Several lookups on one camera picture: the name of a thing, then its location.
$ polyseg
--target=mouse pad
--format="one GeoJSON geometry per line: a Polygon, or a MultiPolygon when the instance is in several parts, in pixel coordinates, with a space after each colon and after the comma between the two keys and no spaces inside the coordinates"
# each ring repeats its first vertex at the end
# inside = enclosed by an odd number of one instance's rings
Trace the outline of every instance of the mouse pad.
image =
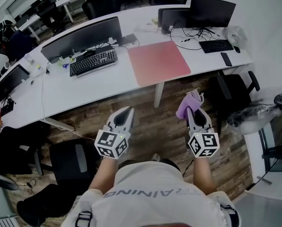
{"type": "Polygon", "coordinates": [[[167,41],[128,49],[133,71],[141,87],[191,73],[175,42],[167,41]]]}

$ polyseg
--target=desk leg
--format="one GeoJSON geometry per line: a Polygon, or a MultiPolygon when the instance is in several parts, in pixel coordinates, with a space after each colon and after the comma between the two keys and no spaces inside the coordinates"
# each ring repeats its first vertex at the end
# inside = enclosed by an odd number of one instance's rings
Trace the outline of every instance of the desk leg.
{"type": "Polygon", "coordinates": [[[73,23],[73,22],[74,22],[74,20],[73,20],[73,18],[72,18],[72,16],[71,16],[71,13],[70,13],[70,11],[69,11],[68,7],[67,7],[66,5],[64,5],[64,8],[65,8],[65,11],[66,11],[67,15],[69,16],[69,18],[70,18],[71,22],[73,23]]]}
{"type": "Polygon", "coordinates": [[[156,92],[155,92],[155,101],[154,101],[154,107],[158,108],[160,104],[160,100],[162,97],[164,82],[161,82],[156,85],[156,92]]]}
{"type": "Polygon", "coordinates": [[[52,125],[52,126],[55,126],[55,127],[58,127],[58,128],[65,129],[65,130],[67,130],[67,131],[75,131],[75,128],[74,128],[74,127],[69,126],[69,125],[64,124],[64,123],[61,123],[61,122],[59,122],[59,121],[57,121],[57,120],[55,120],[55,119],[45,118],[45,120],[42,119],[42,120],[40,120],[40,121],[41,121],[41,122],[44,122],[44,123],[48,123],[48,124],[50,124],[50,125],[52,125]]]}
{"type": "Polygon", "coordinates": [[[38,35],[35,33],[35,31],[32,29],[31,26],[28,27],[28,29],[32,32],[32,34],[35,36],[37,41],[40,41],[40,38],[38,37],[38,35]]]}

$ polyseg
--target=black keyboard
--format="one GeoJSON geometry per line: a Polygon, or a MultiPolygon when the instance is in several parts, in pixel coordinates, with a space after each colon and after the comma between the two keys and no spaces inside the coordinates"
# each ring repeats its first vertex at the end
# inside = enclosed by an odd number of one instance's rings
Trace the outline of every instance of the black keyboard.
{"type": "Polygon", "coordinates": [[[228,40],[210,40],[199,42],[204,53],[212,53],[218,51],[232,51],[234,48],[228,40]]]}
{"type": "Polygon", "coordinates": [[[93,72],[104,67],[111,66],[117,60],[115,49],[92,55],[70,65],[70,77],[79,76],[87,72],[93,72]]]}

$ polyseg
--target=smartphone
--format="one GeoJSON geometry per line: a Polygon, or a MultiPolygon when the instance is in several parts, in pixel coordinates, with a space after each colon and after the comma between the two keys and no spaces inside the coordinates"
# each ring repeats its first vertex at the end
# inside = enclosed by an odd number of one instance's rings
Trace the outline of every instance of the smartphone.
{"type": "Polygon", "coordinates": [[[221,56],[222,56],[222,58],[223,58],[223,60],[225,62],[225,65],[232,66],[232,64],[230,62],[230,59],[229,59],[229,57],[228,57],[228,55],[226,53],[221,52],[221,56]]]}

